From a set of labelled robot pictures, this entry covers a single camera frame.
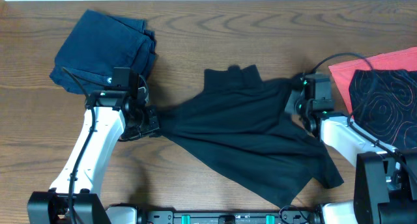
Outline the black t-shirt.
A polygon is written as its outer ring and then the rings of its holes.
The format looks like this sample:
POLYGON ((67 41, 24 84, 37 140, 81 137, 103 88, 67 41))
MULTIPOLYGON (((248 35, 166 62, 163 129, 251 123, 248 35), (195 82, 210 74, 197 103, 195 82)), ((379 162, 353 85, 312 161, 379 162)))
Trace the black t-shirt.
POLYGON ((285 106, 293 80, 263 81, 256 66, 205 70, 194 98, 159 111, 160 133, 217 173, 282 207, 311 179, 343 179, 326 147, 296 125, 285 106))

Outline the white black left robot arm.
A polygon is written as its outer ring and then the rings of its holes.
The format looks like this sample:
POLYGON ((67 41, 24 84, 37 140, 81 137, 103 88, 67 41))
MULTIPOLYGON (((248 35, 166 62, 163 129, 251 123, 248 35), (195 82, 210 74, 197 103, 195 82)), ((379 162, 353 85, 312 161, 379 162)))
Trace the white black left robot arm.
POLYGON ((100 192, 115 145, 152 135, 158 128, 145 87, 134 91, 94 91, 85 106, 74 149, 48 191, 35 191, 27 203, 30 223, 146 223, 134 204, 104 208, 100 192))

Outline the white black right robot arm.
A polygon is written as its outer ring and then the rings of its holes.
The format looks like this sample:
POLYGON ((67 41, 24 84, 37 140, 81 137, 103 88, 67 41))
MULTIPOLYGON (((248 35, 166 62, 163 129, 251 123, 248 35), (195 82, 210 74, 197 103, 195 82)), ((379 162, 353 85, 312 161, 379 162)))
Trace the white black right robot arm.
POLYGON ((319 205, 309 223, 416 222, 415 149, 400 151, 335 112, 327 76, 294 78, 285 110, 299 115, 309 133, 356 168, 353 200, 319 205))

